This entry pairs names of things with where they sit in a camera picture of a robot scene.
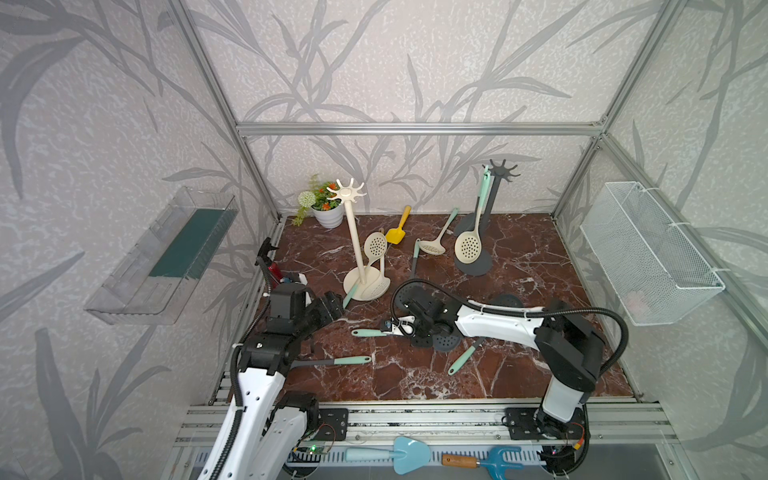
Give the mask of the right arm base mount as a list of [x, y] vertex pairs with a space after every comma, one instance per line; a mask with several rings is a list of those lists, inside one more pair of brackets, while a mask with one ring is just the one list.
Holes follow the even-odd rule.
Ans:
[[577, 407], [568, 421], [557, 420], [540, 407], [510, 407], [504, 410], [502, 423], [512, 440], [565, 441], [575, 444], [589, 435], [583, 407]]

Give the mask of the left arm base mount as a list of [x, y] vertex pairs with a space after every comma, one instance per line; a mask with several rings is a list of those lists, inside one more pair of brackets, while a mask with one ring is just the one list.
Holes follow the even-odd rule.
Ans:
[[344, 441], [349, 427], [347, 408], [320, 408], [312, 417], [302, 442], [339, 442]]

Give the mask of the large cream skimmer green handle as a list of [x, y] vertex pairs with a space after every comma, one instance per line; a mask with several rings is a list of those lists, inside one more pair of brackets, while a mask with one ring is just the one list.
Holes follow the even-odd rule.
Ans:
[[481, 254], [482, 242], [479, 234], [479, 224], [491, 182], [492, 173], [490, 167], [486, 166], [480, 184], [478, 205], [475, 209], [474, 227], [471, 230], [461, 233], [454, 244], [456, 259], [463, 264], [471, 264], [475, 262]]

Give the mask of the grey skimmer near right arm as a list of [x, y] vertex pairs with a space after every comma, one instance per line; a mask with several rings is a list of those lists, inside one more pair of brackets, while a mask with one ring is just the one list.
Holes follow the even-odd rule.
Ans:
[[[509, 307], [509, 308], [522, 308], [523, 303], [522, 301], [512, 294], [501, 294], [495, 299], [493, 299], [490, 302], [491, 305], [494, 306], [502, 306], [502, 307]], [[480, 348], [480, 346], [487, 340], [486, 337], [478, 337], [473, 344], [464, 352], [462, 353], [450, 366], [448, 370], [448, 374], [450, 376], [453, 376], [457, 374], [463, 366], [468, 362], [468, 360], [472, 357], [474, 352]]]

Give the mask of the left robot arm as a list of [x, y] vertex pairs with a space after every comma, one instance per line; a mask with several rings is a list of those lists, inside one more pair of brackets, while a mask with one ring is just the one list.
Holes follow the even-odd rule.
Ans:
[[275, 479], [289, 452], [319, 427], [314, 395], [280, 392], [302, 343], [341, 318], [343, 296], [302, 283], [271, 291], [263, 328], [233, 347], [233, 398], [201, 479]]

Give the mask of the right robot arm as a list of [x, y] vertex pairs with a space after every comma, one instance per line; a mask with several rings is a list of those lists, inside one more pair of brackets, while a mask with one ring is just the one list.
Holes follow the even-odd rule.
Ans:
[[442, 300], [421, 287], [406, 287], [393, 298], [387, 334], [400, 335], [419, 348], [450, 340], [487, 338], [520, 344], [539, 352], [552, 375], [542, 399], [538, 422], [566, 424], [617, 361], [621, 350], [604, 356], [607, 340], [583, 315], [554, 301], [547, 307], [483, 304], [449, 297]]

